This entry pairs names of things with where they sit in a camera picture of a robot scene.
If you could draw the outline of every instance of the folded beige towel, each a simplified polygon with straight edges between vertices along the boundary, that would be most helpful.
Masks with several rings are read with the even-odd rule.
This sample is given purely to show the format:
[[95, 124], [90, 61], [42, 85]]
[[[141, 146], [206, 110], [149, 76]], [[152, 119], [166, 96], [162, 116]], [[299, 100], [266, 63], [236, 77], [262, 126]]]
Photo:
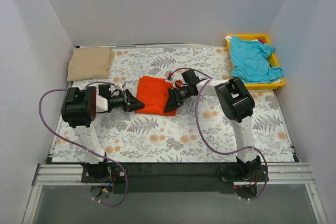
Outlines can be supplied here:
[[69, 62], [67, 81], [108, 79], [113, 59], [110, 47], [76, 48]]

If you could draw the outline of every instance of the orange cloth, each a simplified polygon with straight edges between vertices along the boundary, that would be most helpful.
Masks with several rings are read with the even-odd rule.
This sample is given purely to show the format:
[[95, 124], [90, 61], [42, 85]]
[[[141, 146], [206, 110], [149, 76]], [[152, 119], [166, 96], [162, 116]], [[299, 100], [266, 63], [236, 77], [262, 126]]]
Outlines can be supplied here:
[[176, 110], [163, 112], [168, 101], [168, 89], [172, 87], [173, 85], [165, 79], [150, 76], [140, 78], [136, 98], [144, 103], [145, 107], [135, 110], [135, 113], [175, 116]]

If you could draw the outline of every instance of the leaf pattern fabric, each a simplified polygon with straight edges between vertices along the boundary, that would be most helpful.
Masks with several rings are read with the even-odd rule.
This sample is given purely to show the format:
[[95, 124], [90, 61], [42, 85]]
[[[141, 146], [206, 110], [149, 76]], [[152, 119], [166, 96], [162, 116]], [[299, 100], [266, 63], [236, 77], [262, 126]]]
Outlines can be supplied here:
[[[136, 96], [139, 78], [165, 78], [176, 68], [191, 67], [214, 79], [227, 79], [231, 73], [225, 48], [132, 48], [113, 49], [115, 59], [109, 81], [126, 81], [126, 87]], [[182, 79], [183, 71], [174, 76]], [[76, 81], [73, 87], [83, 89], [93, 81]], [[287, 133], [271, 90], [250, 91], [255, 100], [252, 119], [256, 147], [269, 162], [293, 162]], [[221, 156], [211, 152], [202, 142], [195, 123], [196, 97], [185, 101], [176, 116], [126, 113], [113, 109], [97, 114], [93, 122], [99, 143], [108, 157], [119, 162], [235, 162], [235, 155]], [[236, 150], [230, 120], [223, 114], [217, 97], [201, 97], [198, 113], [202, 132], [209, 144], [221, 151]], [[77, 136], [65, 122], [59, 133], [75, 142]], [[54, 141], [53, 162], [81, 162], [85, 151], [61, 139]]]

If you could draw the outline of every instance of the glass panel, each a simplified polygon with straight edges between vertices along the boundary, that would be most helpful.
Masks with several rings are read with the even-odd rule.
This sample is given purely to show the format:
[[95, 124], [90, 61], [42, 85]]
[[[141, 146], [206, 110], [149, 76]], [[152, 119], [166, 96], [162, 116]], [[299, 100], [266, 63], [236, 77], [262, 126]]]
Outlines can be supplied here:
[[[121, 195], [107, 199], [117, 202]], [[39, 223], [317, 223], [305, 185], [268, 185], [246, 202], [218, 193], [131, 193], [111, 208], [91, 200], [89, 186], [44, 186]]]

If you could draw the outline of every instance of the yellow plastic bin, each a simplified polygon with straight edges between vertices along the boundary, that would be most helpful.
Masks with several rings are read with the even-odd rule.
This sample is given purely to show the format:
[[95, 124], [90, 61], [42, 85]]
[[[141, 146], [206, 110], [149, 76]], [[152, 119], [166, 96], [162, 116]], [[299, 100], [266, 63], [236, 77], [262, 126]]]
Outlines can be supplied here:
[[[239, 39], [243, 39], [243, 40], [254, 40], [254, 39], [260, 39], [263, 42], [269, 43], [270, 45], [272, 45], [270, 39], [268, 38], [268, 36], [266, 34], [235, 34], [235, 36], [237, 36]], [[226, 44], [227, 50], [230, 54], [230, 42], [227, 41]], [[277, 59], [277, 55], [275, 54], [275, 52], [273, 52], [271, 54], [271, 56], [268, 58], [269, 64], [271, 65], [271, 67], [280, 67], [280, 64], [278, 62]], [[245, 86], [247, 87], [247, 89], [277, 89], [278, 87], [282, 87], [283, 85], [285, 85], [285, 79], [282, 77], [282, 82], [281, 83], [258, 83], [258, 84], [245, 84]]]

